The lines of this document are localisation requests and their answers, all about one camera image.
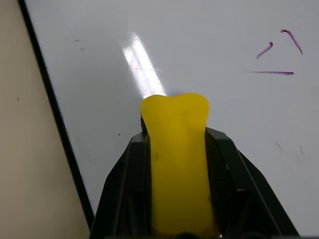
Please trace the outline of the black-framed whiteboard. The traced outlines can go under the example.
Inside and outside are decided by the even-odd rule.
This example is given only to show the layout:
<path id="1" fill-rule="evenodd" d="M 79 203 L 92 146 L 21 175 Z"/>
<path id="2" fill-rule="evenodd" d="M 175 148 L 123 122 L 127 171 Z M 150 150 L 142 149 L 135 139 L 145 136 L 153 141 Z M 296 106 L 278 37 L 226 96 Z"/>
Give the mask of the black-framed whiteboard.
<path id="1" fill-rule="evenodd" d="M 19 0 L 91 222 L 143 98 L 205 96 L 207 125 L 319 236 L 319 0 Z"/>

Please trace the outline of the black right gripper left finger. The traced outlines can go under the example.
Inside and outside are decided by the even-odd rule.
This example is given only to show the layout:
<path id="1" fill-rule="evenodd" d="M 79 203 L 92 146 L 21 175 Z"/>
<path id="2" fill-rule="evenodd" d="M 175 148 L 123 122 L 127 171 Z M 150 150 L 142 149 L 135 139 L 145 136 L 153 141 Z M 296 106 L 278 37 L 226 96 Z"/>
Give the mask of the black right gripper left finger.
<path id="1" fill-rule="evenodd" d="M 144 121 L 106 178 L 89 239 L 146 239 L 151 236 L 150 139 Z"/>

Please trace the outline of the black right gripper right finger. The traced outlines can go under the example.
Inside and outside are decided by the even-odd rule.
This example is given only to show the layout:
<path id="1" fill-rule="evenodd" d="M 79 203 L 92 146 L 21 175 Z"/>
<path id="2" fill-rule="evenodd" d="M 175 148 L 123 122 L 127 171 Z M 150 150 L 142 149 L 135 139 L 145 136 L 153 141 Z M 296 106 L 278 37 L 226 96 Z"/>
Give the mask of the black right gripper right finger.
<path id="1" fill-rule="evenodd" d="M 225 239 L 287 239 L 300 235 L 261 171 L 223 132 L 206 128 L 211 203 Z"/>

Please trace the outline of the yellow whiteboard eraser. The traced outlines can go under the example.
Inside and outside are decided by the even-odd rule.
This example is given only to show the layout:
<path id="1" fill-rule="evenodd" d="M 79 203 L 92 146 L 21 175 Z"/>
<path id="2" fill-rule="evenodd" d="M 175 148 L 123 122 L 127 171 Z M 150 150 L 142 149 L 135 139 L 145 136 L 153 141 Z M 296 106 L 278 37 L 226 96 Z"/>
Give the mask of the yellow whiteboard eraser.
<path id="1" fill-rule="evenodd" d="M 205 148 L 207 99 L 196 93 L 142 100 L 151 149 L 152 230 L 217 237 Z"/>

